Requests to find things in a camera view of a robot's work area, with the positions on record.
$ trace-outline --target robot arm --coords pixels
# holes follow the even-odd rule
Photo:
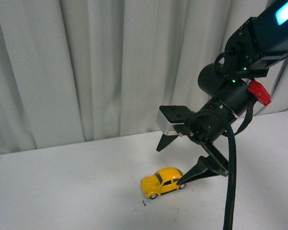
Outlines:
[[[288,0],[276,0],[258,17],[240,26],[227,41],[224,53],[201,71],[199,87],[211,99],[200,111],[195,113],[186,106],[159,108],[156,121],[163,135],[157,151],[178,136],[187,136],[208,153],[180,178],[178,185],[210,176],[228,176],[224,230],[232,229],[236,190],[236,146],[231,124],[246,111],[237,133],[243,131],[252,120],[254,104],[259,101],[267,106],[271,102],[269,93],[254,78],[266,77],[271,66],[287,57]],[[228,137],[229,161],[213,145],[222,134]]]

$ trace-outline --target white curtain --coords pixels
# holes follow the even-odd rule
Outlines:
[[[158,130],[266,0],[0,0],[0,154]],[[288,61],[260,81],[288,110]]]

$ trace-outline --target white table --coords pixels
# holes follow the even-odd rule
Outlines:
[[[201,179],[155,200],[143,196],[143,177],[170,166],[187,172],[207,156],[187,137],[156,152],[160,136],[0,155],[0,230],[222,229],[227,177]],[[288,112],[254,117],[236,142],[234,229],[288,230]],[[215,145],[228,156],[226,138]]]

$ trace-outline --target red clip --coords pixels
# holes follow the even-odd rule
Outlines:
[[[271,96],[261,83],[252,80],[249,83],[249,91],[254,94],[257,100],[264,106],[271,103]]]

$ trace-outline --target volkswagen beetle model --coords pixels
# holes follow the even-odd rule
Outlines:
[[[146,198],[155,199],[157,196],[183,189],[186,184],[177,185],[177,181],[184,175],[177,168],[164,168],[154,175],[141,180],[141,189]]]

